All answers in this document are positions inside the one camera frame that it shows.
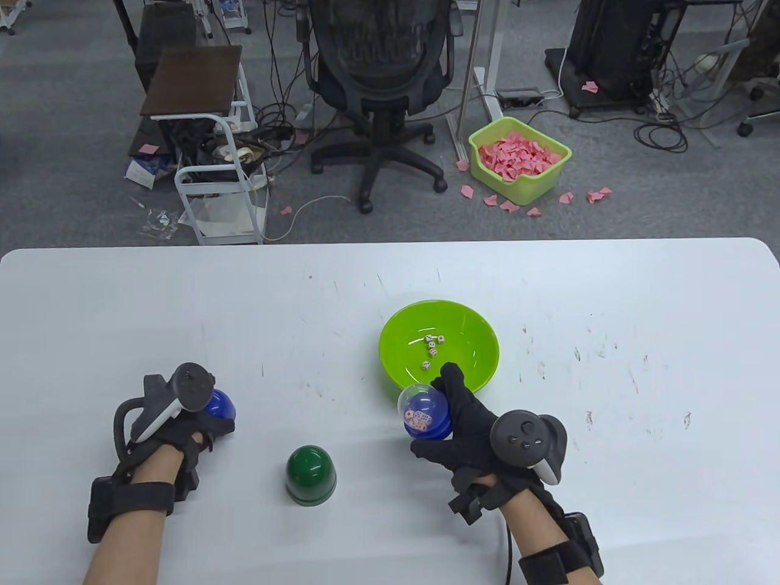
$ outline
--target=black wristband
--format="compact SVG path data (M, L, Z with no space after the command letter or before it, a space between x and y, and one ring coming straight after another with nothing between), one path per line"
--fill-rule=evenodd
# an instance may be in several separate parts
M173 484L150 481L145 484L120 485L114 490L112 516L138 510L154 510L173 513Z
M528 585L566 585L566 575L590 566L590 559L575 541L566 541L523 557L519 565Z
M111 521L126 512L157 510L173 512L175 488L165 482L125 484L126 479L97 477L92 482L90 506L87 510L87 539L92 544L101 541Z

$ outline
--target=dark green cup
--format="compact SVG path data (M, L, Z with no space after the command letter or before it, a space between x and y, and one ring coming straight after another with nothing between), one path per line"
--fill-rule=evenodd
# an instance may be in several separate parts
M287 493L296 504L320 505L336 489L336 470L322 447L305 445L287 459Z

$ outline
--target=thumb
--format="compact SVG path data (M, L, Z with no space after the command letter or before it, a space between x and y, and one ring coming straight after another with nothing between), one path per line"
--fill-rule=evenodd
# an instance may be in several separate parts
M450 439L449 441L426 441L415 439L409 450L421 459L443 465L450 471L456 471L466 463L463 454L468 445L465 439Z

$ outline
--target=plastic bag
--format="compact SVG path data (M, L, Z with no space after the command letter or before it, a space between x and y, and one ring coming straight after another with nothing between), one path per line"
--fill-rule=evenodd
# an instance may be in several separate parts
M179 229L179 214L165 209L147 209L147 218L141 233L155 239L169 240Z

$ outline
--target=chair base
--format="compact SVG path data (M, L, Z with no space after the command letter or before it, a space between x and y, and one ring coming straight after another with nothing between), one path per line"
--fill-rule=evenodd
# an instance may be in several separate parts
M371 188L379 169L387 161L399 162L427 173L434 178L434 191L444 193L447 190L447 182L441 167L403 146L418 136L423 137L425 144L433 144L436 141L434 128L429 123L404 126L399 124L398 117L394 117L393 112L375 112L369 140L354 140L318 148L311 153L311 172L318 175L323 172L325 165L364 163L365 169L357 195L357 207L363 214L374 210Z

